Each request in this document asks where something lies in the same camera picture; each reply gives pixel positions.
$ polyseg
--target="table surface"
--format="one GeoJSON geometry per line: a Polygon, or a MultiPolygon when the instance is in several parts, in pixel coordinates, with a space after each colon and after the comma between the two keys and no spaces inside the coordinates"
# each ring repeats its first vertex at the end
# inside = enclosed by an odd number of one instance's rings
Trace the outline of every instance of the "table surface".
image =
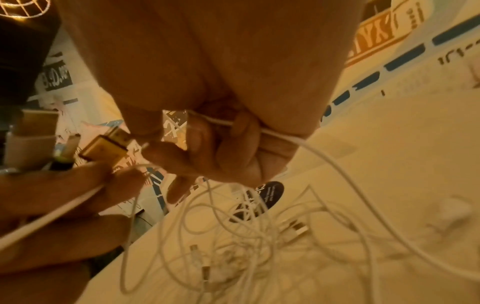
{"type": "MultiPolygon", "coordinates": [[[[469,90],[442,95],[363,103],[326,128],[319,129],[310,142],[333,154],[356,182],[406,234],[414,234],[425,224],[431,206],[452,194],[472,202],[474,215],[452,235],[426,247],[429,253],[457,267],[479,270],[479,172],[480,91],[469,90]]],[[[367,208],[326,164],[308,151],[299,151],[291,163],[293,170],[283,177],[285,193],[269,211],[278,213],[310,184],[325,200],[338,203],[356,214],[379,234],[387,235],[367,208]]],[[[226,194],[228,187],[223,187],[226,194]]],[[[218,201],[219,206],[227,206],[218,201]]],[[[176,209],[164,220],[169,227],[176,209]]],[[[324,243],[351,239],[335,222],[323,215],[313,218],[313,230],[324,243]]],[[[214,222],[211,211],[202,210],[188,219],[195,228],[214,222]]],[[[127,283],[132,285],[154,255],[158,230],[151,229],[131,247],[127,283]]],[[[186,237],[186,244],[208,243],[208,236],[186,237]]],[[[166,255],[178,254],[177,240],[169,239],[166,255]]],[[[336,246],[352,258],[363,258],[361,246],[336,246]]],[[[388,246],[375,252],[385,256],[388,246]]],[[[95,303],[181,303],[187,292],[162,271],[155,272],[140,291],[124,296],[119,290],[120,258],[93,278],[80,304],[95,303]]],[[[368,302],[366,278],[359,279],[351,267],[337,265],[318,252],[292,254],[281,265],[286,277],[282,299],[287,303],[368,302]]],[[[432,269],[415,257],[383,260],[380,263],[381,290],[388,303],[473,303],[480,299],[475,282],[449,276],[432,269]]],[[[264,302],[281,302],[275,288],[264,302]]]]}

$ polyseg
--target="light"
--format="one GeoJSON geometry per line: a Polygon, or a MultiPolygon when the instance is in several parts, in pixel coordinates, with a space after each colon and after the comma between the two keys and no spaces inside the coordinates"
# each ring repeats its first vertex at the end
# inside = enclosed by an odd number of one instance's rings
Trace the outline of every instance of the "light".
{"type": "Polygon", "coordinates": [[[51,0],[0,0],[0,16],[23,21],[42,16],[50,5],[51,0]]]}

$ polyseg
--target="hand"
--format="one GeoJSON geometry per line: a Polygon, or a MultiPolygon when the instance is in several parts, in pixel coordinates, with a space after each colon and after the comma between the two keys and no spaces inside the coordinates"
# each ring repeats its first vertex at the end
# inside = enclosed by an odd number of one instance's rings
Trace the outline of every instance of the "hand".
{"type": "Polygon", "coordinates": [[[97,213],[135,196],[144,177],[136,169],[111,173],[101,163],[65,172],[0,176],[0,234],[22,219],[39,217],[102,184],[106,186],[64,218],[0,251],[0,302],[69,304],[87,285],[82,260],[127,240],[129,219],[97,213]]]}
{"type": "Polygon", "coordinates": [[[57,5],[86,64],[140,143],[160,140],[163,110],[235,120],[228,133],[189,117],[189,151],[160,142],[144,150],[147,159],[179,175],[168,195],[173,202],[198,175],[257,186],[284,168],[296,147],[261,136],[259,127],[304,138],[314,131],[364,1],[57,5]]]}

